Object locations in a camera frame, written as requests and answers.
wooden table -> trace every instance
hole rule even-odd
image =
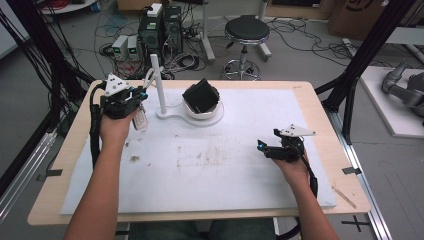
[[[131,85],[141,85],[141,81],[129,81]],[[164,81],[164,88],[188,88],[197,81]],[[310,129],[320,134],[313,137],[327,174],[337,206],[324,209],[325,214],[366,213],[370,210],[368,199],[355,174],[345,175],[344,168],[351,167],[343,148],[329,122],[314,89],[308,82],[286,81],[209,81],[218,89],[292,89]],[[67,224],[71,216],[61,215],[60,209],[65,199],[72,171],[84,147],[90,128],[88,109],[89,94],[74,120],[52,169],[63,169],[61,176],[48,177],[29,214],[31,225]],[[119,222],[161,221],[161,220],[195,220],[245,217],[296,216],[297,209],[267,209],[255,211],[213,211],[213,212],[179,212],[179,213],[134,213],[119,214]]]

gray robotic arm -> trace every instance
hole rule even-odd
[[[412,108],[416,115],[424,117],[424,72],[412,75],[406,89],[396,85],[402,78],[406,66],[407,63],[403,61],[393,71],[389,72],[383,79],[381,90],[399,98],[403,104]]]

round stool seat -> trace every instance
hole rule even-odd
[[[254,17],[242,16],[225,25],[225,35],[233,42],[261,44],[269,36],[269,27]]]

black cross mark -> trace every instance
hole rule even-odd
[[[353,215],[353,222],[351,221],[342,221],[342,224],[353,224],[356,225],[356,227],[358,228],[358,232],[362,232],[361,231],[361,225],[365,225],[365,226],[369,226],[370,223],[369,222],[358,222],[358,219],[356,218],[355,215]]]

forearm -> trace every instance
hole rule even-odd
[[[119,197],[122,147],[103,148],[65,239],[113,239]]]
[[[299,209],[302,239],[338,239],[308,185],[292,187]]]

